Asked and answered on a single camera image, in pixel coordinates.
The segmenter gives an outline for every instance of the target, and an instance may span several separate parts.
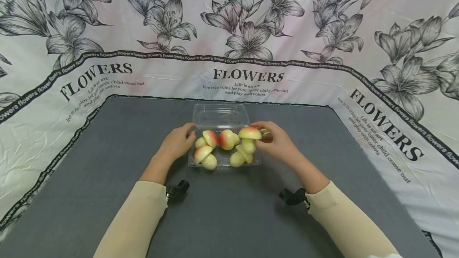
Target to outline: beige sleeve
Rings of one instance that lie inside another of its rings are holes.
[[[346,258],[398,254],[381,229],[333,182],[316,194],[306,194],[309,213],[326,229]]]
[[[136,182],[100,241],[94,258],[145,258],[166,208],[165,186]]]

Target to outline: floral backdrop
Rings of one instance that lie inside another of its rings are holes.
[[[0,0],[0,108],[88,51],[297,59],[353,67],[454,148],[457,17],[459,0]]]

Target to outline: gray tablecloth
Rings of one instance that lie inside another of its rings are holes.
[[[2,243],[0,257],[92,257],[163,137],[191,120],[195,103],[109,99]],[[283,127],[404,258],[437,257],[333,110],[245,106],[251,121],[272,120]],[[170,201],[148,257],[342,257],[304,206],[280,200],[282,188],[294,191],[300,184],[274,159],[208,173],[188,167],[183,157],[169,173],[169,182],[181,179],[190,189],[186,197]]]

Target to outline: apple slice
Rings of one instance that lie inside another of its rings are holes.
[[[269,134],[270,131],[268,131],[267,129],[260,129],[260,133],[261,135],[266,135],[266,134]]]
[[[206,140],[206,143],[212,147],[212,149],[216,148],[218,145],[218,138],[217,135],[210,130],[203,131],[202,136]]]
[[[256,127],[248,126],[239,131],[239,137],[242,139],[261,140],[261,133]]]
[[[239,137],[230,129],[225,129],[218,137],[218,143],[224,150],[232,150],[236,144],[239,144]]]
[[[217,167],[217,158],[210,153],[201,161],[201,163],[207,170],[215,170]]]
[[[212,152],[212,147],[210,146],[203,146],[199,149],[196,149],[193,154],[193,159],[196,164],[199,164],[206,156],[208,156]]]
[[[256,150],[255,143],[252,139],[242,139],[242,147],[248,153],[254,153]]]
[[[234,168],[240,167],[244,162],[245,158],[241,152],[235,152],[229,157],[229,164]]]
[[[200,137],[196,140],[196,143],[194,143],[194,146],[199,149],[200,147],[206,146],[206,140],[203,137]]]
[[[242,153],[242,155],[244,156],[245,162],[247,162],[247,164],[251,164],[253,162],[253,154],[246,152],[244,147],[242,147],[241,145],[238,145],[236,146],[236,149],[238,152]]]

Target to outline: right hand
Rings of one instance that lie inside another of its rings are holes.
[[[285,162],[290,167],[302,161],[305,157],[296,148],[289,135],[280,126],[273,122],[255,122],[251,126],[257,129],[267,129],[269,134],[263,135],[261,140],[255,141],[257,149],[263,150],[275,158]]]

